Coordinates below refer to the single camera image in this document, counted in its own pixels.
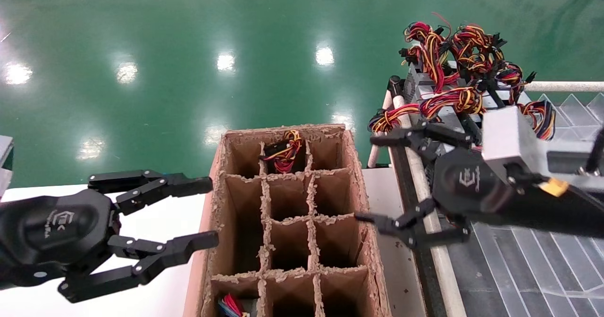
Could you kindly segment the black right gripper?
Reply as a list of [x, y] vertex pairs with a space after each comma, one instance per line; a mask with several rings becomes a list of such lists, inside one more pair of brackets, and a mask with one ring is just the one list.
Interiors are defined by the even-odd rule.
[[[393, 128], [385, 135], [369, 138], [378, 147], [405, 147], [424, 162], [436, 160], [432, 198], [421, 201], [413, 210], [397, 218], [373, 212], [356, 212], [358, 222], [372, 224], [382, 235], [395, 237], [410, 250], [430, 249], [470, 239], [471, 228], [462, 216], [523, 216], [524, 202], [514, 188], [501, 180], [472, 151], [471, 135], [444, 124], [419, 121], [410, 128]], [[456, 149], [443, 155], [441, 145]], [[438, 232], [417, 231], [416, 225], [433, 212], [450, 212], [453, 228]]]

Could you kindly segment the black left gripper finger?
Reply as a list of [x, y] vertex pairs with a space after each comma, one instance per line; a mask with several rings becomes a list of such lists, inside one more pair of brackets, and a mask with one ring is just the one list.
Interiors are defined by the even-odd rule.
[[164, 270], [187, 264], [195, 252], [215, 248], [218, 244], [216, 231], [177, 237], [167, 242], [113, 235], [108, 240], [110, 254], [135, 259], [137, 263], [95, 274], [67, 277], [59, 285], [58, 292], [69, 302], [78, 303], [127, 291], [149, 284]]

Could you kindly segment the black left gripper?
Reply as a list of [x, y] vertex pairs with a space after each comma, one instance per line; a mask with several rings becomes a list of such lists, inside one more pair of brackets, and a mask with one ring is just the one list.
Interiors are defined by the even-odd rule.
[[[118, 233], [118, 212], [127, 216], [168, 197], [212, 190], [211, 177], [139, 169], [91, 175], [88, 189], [73, 195], [3, 202], [1, 288], [88, 275], [111, 257], [108, 241]], [[103, 195], [108, 193], [120, 195], [112, 203]]]

